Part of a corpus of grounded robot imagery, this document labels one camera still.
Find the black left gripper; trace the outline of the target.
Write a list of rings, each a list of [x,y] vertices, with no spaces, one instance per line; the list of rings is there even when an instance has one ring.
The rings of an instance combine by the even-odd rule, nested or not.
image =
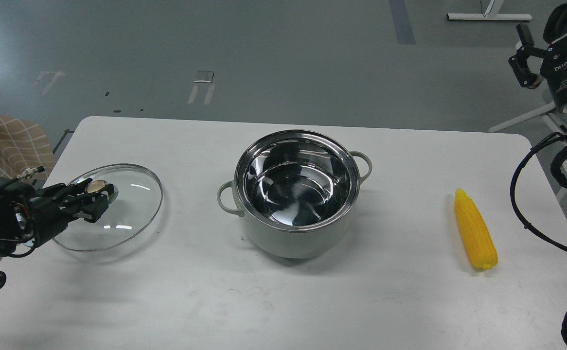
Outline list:
[[[64,189],[64,211],[55,196]],[[63,233],[71,221],[95,223],[115,201],[115,186],[86,178],[35,189],[17,178],[0,177],[0,256],[17,257],[16,246],[29,241],[32,248]]]

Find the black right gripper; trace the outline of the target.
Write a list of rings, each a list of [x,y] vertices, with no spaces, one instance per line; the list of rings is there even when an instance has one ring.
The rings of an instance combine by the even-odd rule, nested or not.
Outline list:
[[[517,24],[515,28],[519,44],[508,63],[520,86],[536,89],[544,77],[556,108],[567,109],[567,33],[550,45],[551,51],[546,56],[546,50],[535,46],[527,24]],[[541,66],[542,77],[530,69],[528,64],[530,57],[544,58]]]

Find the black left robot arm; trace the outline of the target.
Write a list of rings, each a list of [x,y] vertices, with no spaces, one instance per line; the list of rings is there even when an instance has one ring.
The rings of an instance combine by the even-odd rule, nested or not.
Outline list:
[[[0,177],[0,258],[24,258],[78,219],[97,222],[117,195],[115,185],[91,178],[35,189]],[[0,289],[5,284],[0,272]]]

